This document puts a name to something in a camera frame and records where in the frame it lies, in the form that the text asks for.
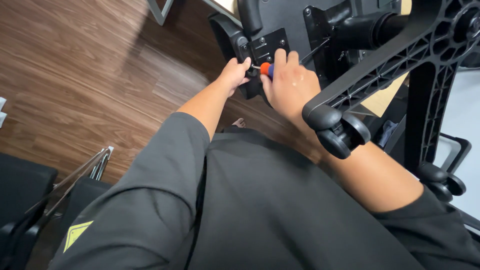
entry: gray t-shirt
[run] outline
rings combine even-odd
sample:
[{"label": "gray t-shirt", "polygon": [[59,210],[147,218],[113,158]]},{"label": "gray t-shirt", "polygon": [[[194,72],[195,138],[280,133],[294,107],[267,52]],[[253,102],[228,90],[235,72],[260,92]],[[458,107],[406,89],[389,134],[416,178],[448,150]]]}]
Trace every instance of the gray t-shirt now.
[{"label": "gray t-shirt", "polygon": [[181,112],[72,226],[52,270],[480,269],[459,214],[427,189],[373,215],[300,153],[255,131],[210,143]]}]

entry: wooden floor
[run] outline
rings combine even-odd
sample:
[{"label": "wooden floor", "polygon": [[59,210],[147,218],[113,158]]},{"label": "wooden floor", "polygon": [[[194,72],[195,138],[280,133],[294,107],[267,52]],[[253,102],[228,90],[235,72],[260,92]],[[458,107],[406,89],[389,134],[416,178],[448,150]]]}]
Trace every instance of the wooden floor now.
[{"label": "wooden floor", "polygon": [[[103,181],[116,183],[162,122],[220,74],[225,60],[201,0],[176,0],[159,26],[145,0],[0,0],[0,152],[64,178],[113,146]],[[237,118],[309,156],[261,98],[231,98]]]}]

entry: hand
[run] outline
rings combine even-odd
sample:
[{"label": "hand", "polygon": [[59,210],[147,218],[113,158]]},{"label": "hand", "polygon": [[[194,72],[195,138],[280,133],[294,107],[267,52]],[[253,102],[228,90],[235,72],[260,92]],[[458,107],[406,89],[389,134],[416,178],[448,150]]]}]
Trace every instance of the hand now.
[{"label": "hand", "polygon": [[275,52],[273,78],[272,83],[268,76],[260,76],[268,102],[293,124],[303,122],[303,106],[320,93],[317,74],[299,65],[299,54],[296,51],[290,52],[287,61],[285,50],[278,49]]},{"label": "hand", "polygon": [[250,81],[245,78],[245,72],[250,68],[252,60],[247,57],[243,64],[239,64],[237,58],[232,58],[218,77],[217,81],[223,83],[228,88],[228,96],[231,97],[240,85]]}]

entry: foot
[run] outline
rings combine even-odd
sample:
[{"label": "foot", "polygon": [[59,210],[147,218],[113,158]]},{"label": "foot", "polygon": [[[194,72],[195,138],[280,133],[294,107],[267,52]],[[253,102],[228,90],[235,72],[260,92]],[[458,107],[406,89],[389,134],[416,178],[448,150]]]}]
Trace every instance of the foot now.
[{"label": "foot", "polygon": [[243,118],[239,118],[239,119],[236,120],[232,125],[236,125],[237,127],[245,127],[245,126],[246,126],[245,121],[243,120]]}]

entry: yellow logo patch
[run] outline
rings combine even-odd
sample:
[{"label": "yellow logo patch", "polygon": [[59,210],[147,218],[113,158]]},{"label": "yellow logo patch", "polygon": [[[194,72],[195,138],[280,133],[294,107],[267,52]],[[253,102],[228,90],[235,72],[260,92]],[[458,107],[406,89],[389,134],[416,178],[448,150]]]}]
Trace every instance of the yellow logo patch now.
[{"label": "yellow logo patch", "polygon": [[68,229],[67,240],[65,241],[65,251],[80,237],[80,235],[92,224],[93,221],[78,224]]}]

